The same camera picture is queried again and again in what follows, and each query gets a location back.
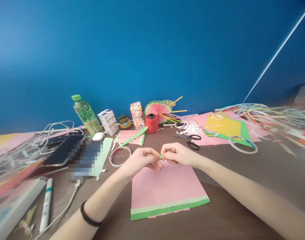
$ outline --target scissors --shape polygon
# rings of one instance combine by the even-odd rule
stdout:
[[[188,139],[201,140],[201,136],[193,134],[193,135],[190,135],[188,137],[184,137],[184,136],[179,135],[178,133],[176,133],[176,135],[177,136],[172,136],[172,137],[183,138],[187,141],[187,144],[190,148],[192,148],[194,150],[199,150],[200,149],[200,147],[197,144],[193,143],[192,141],[189,141]]]

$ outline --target green bottle cap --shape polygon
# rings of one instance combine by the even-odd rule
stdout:
[[[73,95],[73,96],[72,96],[72,99],[73,99],[74,101],[78,101],[78,100],[81,100],[82,97],[78,94],[78,95]]]

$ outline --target marker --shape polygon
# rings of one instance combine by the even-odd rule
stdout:
[[[171,127],[171,126],[177,126],[177,127],[180,127],[184,125],[184,123],[167,123],[167,124],[163,124],[162,126],[163,127]]]
[[[39,233],[44,231],[45,228],[47,228],[47,226],[48,226],[50,200],[52,197],[52,186],[53,186],[53,179],[50,178],[47,181],[45,201],[44,201],[44,207],[43,207],[42,220],[40,222]]]

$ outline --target smartphone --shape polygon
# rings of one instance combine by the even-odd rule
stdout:
[[[43,162],[45,166],[59,167],[68,162],[68,158],[74,148],[80,145],[80,141],[85,139],[85,135],[71,135],[59,145],[51,155]]]

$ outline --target finger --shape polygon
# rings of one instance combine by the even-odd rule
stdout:
[[[149,155],[156,155],[159,156],[160,153],[154,150],[153,148],[142,148],[144,151],[144,156],[149,156]]]
[[[163,164],[160,161],[155,162],[155,164],[162,169],[163,168]]]
[[[156,170],[156,168],[153,165],[151,165],[151,164],[147,164],[145,167],[148,167],[151,170]]]
[[[173,152],[165,152],[162,156],[167,160],[175,160],[177,162],[179,162],[180,158],[179,154]]]
[[[144,157],[145,163],[154,163],[159,160],[159,155],[149,155]]]
[[[157,163],[151,163],[151,165],[153,165],[157,171],[161,170],[161,168],[157,165]]]
[[[168,160],[168,159],[167,159],[167,162],[169,162],[169,163],[172,164],[172,165],[180,164],[179,162],[177,162],[177,161],[175,161],[175,160]]]
[[[177,143],[166,143],[162,146],[161,148],[161,155],[163,156],[163,154],[165,152],[173,152],[173,153],[176,153],[176,145]]]

